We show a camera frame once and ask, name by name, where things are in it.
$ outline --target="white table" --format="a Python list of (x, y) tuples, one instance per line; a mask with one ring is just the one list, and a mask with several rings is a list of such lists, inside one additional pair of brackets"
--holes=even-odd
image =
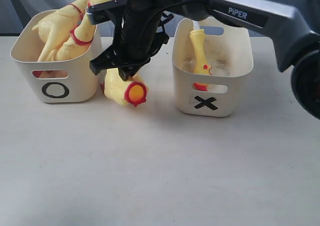
[[(320, 225), (320, 122), (252, 38), (255, 69), (235, 113), (185, 115), (173, 104), (172, 42), (142, 69), (148, 102), (101, 91), (40, 102), (0, 38), (0, 225)], [(110, 39), (103, 38), (104, 47)]]

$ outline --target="rubber chicken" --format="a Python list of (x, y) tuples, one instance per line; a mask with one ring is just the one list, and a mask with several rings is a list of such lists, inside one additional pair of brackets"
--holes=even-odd
[(45, 43), (38, 62), (46, 61), (48, 54), (70, 37), (70, 31), (83, 19), (86, 6), (87, 0), (76, 0), (44, 17), (33, 27), (32, 30)]
[[(193, 73), (211, 75), (210, 70), (212, 66), (207, 62), (204, 50), (205, 37), (206, 35), (203, 29), (193, 30), (190, 32), (190, 39), (192, 41), (196, 59), (196, 65)], [(193, 85), (199, 91), (208, 91), (209, 84), (194, 83)]]
[(108, 69), (102, 85), (107, 98), (121, 106), (138, 106), (147, 101), (148, 88), (139, 75), (123, 81), (118, 68)]

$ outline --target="white plastic bin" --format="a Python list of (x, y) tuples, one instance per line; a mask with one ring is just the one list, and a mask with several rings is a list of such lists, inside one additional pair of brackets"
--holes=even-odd
[[(223, 28), (222, 35), (205, 36), (207, 62), (218, 66), (212, 76), (193, 72), (196, 64), (189, 19), (182, 20), (176, 30), (173, 53), (175, 104), (187, 114), (226, 117), (235, 110), (248, 75), (254, 67), (249, 32), (222, 24), (213, 17), (199, 22), (202, 27)], [(194, 83), (210, 84), (207, 92), (193, 88)]]
[[(96, 28), (93, 42), (82, 56), (61, 62), (37, 62), (44, 47), (38, 34), (32, 28), (45, 16), (55, 10), (34, 16), (22, 31), (12, 50), (11, 57), (24, 75), (36, 96), (46, 103), (81, 102), (91, 98), (98, 88), (98, 76), (90, 70), (90, 60), (103, 50), (99, 28)], [(65, 78), (36, 78), (34, 71), (62, 70)]]

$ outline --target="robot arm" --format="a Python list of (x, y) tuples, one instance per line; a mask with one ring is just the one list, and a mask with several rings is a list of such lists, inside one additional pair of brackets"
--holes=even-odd
[[(214, 16), (271, 38), (278, 70), (294, 66), (292, 90), (320, 119), (320, 0), (115, 0), (93, 5), (87, 11), (91, 23), (111, 20), (115, 32), (113, 44), (91, 61), (92, 71), (118, 67), (123, 80), (137, 73), (169, 40), (164, 24), (172, 15), (164, 11), (195, 21)], [(158, 27), (163, 31), (157, 33)]]

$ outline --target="black letter x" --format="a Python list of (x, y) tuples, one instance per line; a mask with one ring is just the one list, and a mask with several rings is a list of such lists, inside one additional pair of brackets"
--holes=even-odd
[(199, 108), (202, 108), (204, 106), (207, 106), (209, 107), (211, 110), (216, 110), (218, 109), (218, 107), (216, 107), (214, 104), (212, 104), (212, 102), (215, 102), (216, 101), (216, 98), (214, 97), (210, 97), (209, 99), (202, 99), (201, 97), (199, 96), (196, 96), (195, 99), (197, 101), (199, 101), (200, 103), (198, 105), (196, 105), (194, 108), (196, 109), (199, 109)]

